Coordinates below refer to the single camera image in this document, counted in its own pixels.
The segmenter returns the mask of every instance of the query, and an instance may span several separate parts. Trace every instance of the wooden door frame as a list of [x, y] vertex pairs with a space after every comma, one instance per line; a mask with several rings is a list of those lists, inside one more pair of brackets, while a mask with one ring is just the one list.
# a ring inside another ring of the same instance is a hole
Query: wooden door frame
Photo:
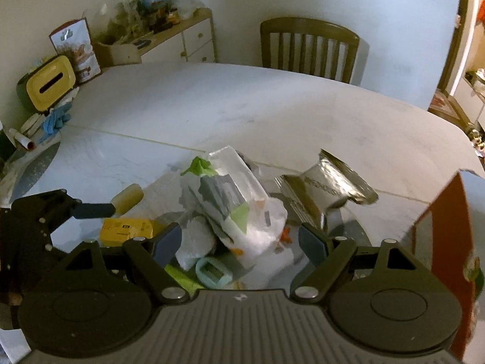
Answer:
[[455, 61], [457, 60], [458, 51], [460, 49], [460, 41], [463, 37], [463, 32], [465, 30], [465, 19], [468, 9], [468, 0], [460, 0], [458, 2], [458, 11], [457, 14], [461, 16], [461, 23], [460, 27], [453, 31], [453, 38], [450, 44], [450, 49], [448, 51], [448, 56], [446, 58], [445, 67], [443, 68], [443, 72], [441, 73], [440, 81], [438, 82], [437, 88], [444, 93], [446, 92], [446, 88], [448, 83], [450, 82], [450, 78], [452, 75], [453, 67]]

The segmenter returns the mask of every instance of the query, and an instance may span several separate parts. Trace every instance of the blue glove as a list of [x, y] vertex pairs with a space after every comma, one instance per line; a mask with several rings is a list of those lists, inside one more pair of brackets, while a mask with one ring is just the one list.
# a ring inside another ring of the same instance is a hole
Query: blue glove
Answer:
[[57, 134], [62, 127], [64, 127], [64, 123], [71, 120], [71, 115], [66, 113], [72, 107], [71, 103], [67, 103], [65, 105], [59, 106], [53, 109], [45, 122], [42, 124], [42, 129], [44, 130], [44, 135], [40, 139], [39, 143], [45, 141], [47, 138]]

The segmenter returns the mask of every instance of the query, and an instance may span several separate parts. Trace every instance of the screw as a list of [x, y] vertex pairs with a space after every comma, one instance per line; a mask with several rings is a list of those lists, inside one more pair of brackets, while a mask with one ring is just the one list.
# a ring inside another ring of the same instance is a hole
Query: screw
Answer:
[[318, 295], [318, 290], [311, 286], [301, 286], [295, 290], [295, 295], [299, 298], [312, 299]]
[[166, 299], [181, 299], [186, 291], [181, 287], [167, 287], [162, 290], [162, 296]]

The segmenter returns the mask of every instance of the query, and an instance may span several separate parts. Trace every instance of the yellow tissue box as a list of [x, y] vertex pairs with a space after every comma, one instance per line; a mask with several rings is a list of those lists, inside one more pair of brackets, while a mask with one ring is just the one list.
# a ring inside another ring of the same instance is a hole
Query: yellow tissue box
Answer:
[[104, 219], [99, 232], [99, 240], [106, 247], [120, 247], [123, 242], [134, 237], [153, 238], [164, 226], [150, 219]]

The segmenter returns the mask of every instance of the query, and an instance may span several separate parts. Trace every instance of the chair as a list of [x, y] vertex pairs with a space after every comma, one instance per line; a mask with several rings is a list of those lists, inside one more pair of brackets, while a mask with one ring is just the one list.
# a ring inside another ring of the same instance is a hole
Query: chair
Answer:
[[[301, 46], [299, 53], [299, 65], [298, 71], [303, 73], [309, 73], [310, 75], [319, 75], [326, 77], [327, 60], [329, 58], [329, 41], [332, 41], [333, 47], [331, 48], [331, 64], [330, 64], [330, 76], [332, 80], [336, 79], [336, 74], [339, 67], [340, 59], [340, 46], [347, 46], [346, 55], [342, 67], [341, 82], [349, 83], [352, 76], [353, 66], [356, 61], [357, 49], [360, 43], [360, 38], [353, 31], [346, 29], [345, 27], [335, 25], [333, 23], [324, 22], [322, 20], [307, 19], [307, 18], [275, 18], [261, 23], [261, 57], [263, 59], [263, 67], [271, 68], [271, 34], [279, 33], [278, 36], [278, 70], [283, 70], [283, 63], [286, 58], [284, 57], [284, 34], [289, 33], [289, 58], [288, 58], [288, 71], [293, 71], [295, 56], [295, 34], [301, 34]], [[309, 72], [306, 72], [308, 66], [307, 41], [311, 36], [311, 55]], [[318, 42], [318, 38], [322, 37], [323, 41]], [[321, 52], [318, 51], [319, 43], [321, 43]], [[317, 57], [319, 57], [318, 73], [317, 73]]]

